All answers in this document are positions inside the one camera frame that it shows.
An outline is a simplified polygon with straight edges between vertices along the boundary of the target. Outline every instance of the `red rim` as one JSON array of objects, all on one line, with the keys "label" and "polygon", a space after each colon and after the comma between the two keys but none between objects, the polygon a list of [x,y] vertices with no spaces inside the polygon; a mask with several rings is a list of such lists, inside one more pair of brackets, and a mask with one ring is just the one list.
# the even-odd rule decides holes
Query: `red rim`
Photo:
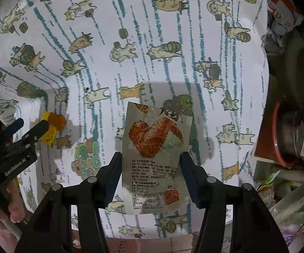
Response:
[{"label": "red rim", "polygon": [[289,163],[284,161],[283,157],[281,156],[281,153],[279,152],[279,148],[277,145],[277,127],[276,127],[276,122],[277,122],[277,115],[278,115],[278,110],[280,108],[281,104],[279,102],[276,103],[274,112],[273,112],[273,124],[272,124],[272,133],[273,133],[273,142],[274,142],[274,149],[275,149],[275,155],[276,159],[279,162],[279,164],[283,167],[286,168],[291,168],[293,166],[293,163]]}]

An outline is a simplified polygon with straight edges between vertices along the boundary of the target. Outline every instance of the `cat-patterned fabric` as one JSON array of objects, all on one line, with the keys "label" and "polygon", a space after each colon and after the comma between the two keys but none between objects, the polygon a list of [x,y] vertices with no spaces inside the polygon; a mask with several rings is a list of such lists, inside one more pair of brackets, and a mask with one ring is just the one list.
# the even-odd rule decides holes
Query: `cat-patterned fabric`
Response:
[{"label": "cat-patterned fabric", "polygon": [[[249,182],[269,77],[266,4],[2,0],[1,121],[24,119],[18,140],[45,110],[67,119],[53,147],[37,143],[37,162],[18,176],[27,208],[54,183],[96,175],[121,151],[128,101],[192,116],[195,163],[224,183]],[[189,202],[167,214],[126,215],[120,180],[100,216],[107,237],[158,238],[199,231],[203,210]]]}]

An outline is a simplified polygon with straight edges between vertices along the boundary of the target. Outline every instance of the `tile floor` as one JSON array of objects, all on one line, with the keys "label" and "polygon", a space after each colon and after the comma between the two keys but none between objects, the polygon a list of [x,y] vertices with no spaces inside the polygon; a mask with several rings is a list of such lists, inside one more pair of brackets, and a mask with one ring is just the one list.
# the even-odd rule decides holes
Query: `tile floor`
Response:
[{"label": "tile floor", "polygon": [[140,253],[191,253],[193,235],[140,240]]}]

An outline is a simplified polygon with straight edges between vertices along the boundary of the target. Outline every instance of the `vacuum-sealed snack packet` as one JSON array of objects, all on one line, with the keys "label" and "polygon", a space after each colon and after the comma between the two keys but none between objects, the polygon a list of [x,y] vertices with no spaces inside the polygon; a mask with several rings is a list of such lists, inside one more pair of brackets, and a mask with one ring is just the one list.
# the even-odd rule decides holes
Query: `vacuum-sealed snack packet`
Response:
[{"label": "vacuum-sealed snack packet", "polygon": [[188,203],[179,160],[188,151],[191,124],[192,117],[128,103],[122,146],[127,214],[161,213]]}]

